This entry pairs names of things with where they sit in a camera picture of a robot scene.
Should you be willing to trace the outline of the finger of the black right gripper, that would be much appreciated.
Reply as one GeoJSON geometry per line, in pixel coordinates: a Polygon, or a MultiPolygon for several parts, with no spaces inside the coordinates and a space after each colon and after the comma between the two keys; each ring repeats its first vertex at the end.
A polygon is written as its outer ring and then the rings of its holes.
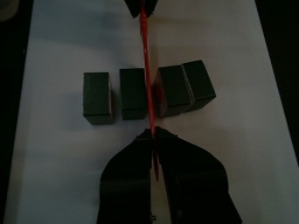
{"type": "Polygon", "coordinates": [[[144,0],[144,9],[146,16],[150,16],[153,14],[156,4],[157,0],[144,0]]]}
{"type": "Polygon", "coordinates": [[[124,0],[124,1],[132,17],[136,18],[140,14],[141,0],[124,0]]]}

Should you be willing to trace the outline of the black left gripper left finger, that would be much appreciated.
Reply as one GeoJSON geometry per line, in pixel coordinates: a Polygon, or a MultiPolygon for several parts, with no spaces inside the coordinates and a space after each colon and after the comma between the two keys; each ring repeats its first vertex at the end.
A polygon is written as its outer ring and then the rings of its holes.
{"type": "Polygon", "coordinates": [[[109,159],[98,184],[97,224],[150,224],[150,130],[109,159]]]}

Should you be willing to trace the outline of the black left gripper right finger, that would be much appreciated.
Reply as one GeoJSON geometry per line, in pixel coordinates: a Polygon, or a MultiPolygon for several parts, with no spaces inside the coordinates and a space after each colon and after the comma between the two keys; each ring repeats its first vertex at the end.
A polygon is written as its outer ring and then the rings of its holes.
{"type": "Polygon", "coordinates": [[[172,224],[241,224],[221,162],[168,130],[154,128],[172,224]]]}

